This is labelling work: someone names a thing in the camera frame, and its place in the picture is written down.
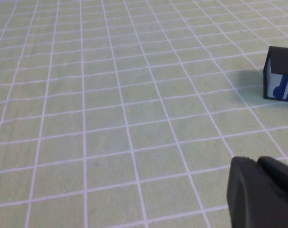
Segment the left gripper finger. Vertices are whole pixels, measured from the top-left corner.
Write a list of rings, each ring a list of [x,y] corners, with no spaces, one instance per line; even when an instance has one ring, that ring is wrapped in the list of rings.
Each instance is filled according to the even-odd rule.
[[[234,228],[288,228],[288,165],[269,156],[233,157],[227,203]]]

